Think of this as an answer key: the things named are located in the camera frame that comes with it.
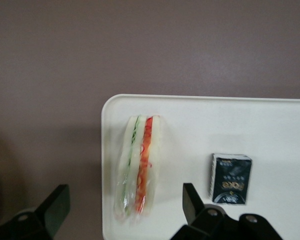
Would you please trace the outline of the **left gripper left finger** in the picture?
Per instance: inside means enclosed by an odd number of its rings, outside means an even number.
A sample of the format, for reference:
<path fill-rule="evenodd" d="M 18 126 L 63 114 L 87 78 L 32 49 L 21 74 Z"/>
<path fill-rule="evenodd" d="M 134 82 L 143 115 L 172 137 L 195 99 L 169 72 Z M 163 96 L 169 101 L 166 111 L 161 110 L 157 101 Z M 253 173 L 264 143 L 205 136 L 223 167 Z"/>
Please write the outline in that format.
<path fill-rule="evenodd" d="M 52 240 L 70 209 L 70 187 L 60 184 L 35 210 L 23 210 L 0 225 L 0 240 Z"/>

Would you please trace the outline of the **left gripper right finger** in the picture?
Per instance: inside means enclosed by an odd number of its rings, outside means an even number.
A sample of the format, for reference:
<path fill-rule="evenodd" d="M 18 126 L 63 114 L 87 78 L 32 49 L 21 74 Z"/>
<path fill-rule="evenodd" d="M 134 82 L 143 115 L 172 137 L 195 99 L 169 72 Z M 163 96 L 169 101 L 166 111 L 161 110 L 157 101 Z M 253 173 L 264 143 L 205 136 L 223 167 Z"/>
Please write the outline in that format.
<path fill-rule="evenodd" d="M 214 204 L 203 203 L 191 183 L 184 183 L 182 209 L 187 224 L 171 238 L 173 240 L 239 240 L 238 222 Z"/>

